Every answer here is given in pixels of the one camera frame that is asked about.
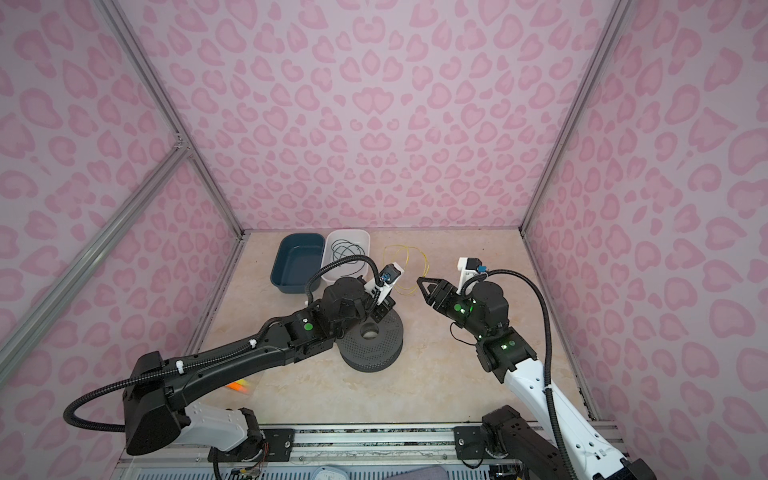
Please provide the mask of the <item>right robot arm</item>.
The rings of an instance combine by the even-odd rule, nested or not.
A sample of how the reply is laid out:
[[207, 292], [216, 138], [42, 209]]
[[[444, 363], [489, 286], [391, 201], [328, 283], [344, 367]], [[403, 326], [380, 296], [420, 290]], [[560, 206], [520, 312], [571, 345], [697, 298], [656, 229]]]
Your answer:
[[539, 479], [652, 479], [641, 459], [630, 460], [606, 440], [552, 380], [551, 359], [540, 360], [509, 323], [503, 289], [481, 276], [457, 288], [445, 279], [417, 280], [425, 302], [469, 332], [483, 370], [493, 374], [533, 414], [534, 431], [510, 406], [482, 418], [489, 455], [520, 461]]

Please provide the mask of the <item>dark grey spool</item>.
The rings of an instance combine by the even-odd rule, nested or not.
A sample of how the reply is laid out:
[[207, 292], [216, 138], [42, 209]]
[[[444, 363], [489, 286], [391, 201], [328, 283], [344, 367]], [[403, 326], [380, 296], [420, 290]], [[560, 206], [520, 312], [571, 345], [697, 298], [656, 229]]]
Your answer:
[[404, 325], [394, 310], [380, 321], [369, 318], [336, 342], [341, 358], [352, 369], [375, 373], [390, 367], [404, 345]]

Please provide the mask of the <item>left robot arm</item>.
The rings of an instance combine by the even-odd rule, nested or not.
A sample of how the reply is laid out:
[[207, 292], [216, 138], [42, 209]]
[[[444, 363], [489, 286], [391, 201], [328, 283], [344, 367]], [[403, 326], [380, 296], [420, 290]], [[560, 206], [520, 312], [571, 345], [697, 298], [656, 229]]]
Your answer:
[[320, 299], [268, 320], [252, 337], [188, 356], [165, 359], [157, 351], [140, 356], [131, 372], [138, 382], [123, 393], [128, 454], [155, 452], [199, 429], [191, 408], [201, 397], [324, 353], [365, 320], [381, 320], [395, 305], [389, 296], [395, 282], [391, 273], [369, 282], [343, 277]]

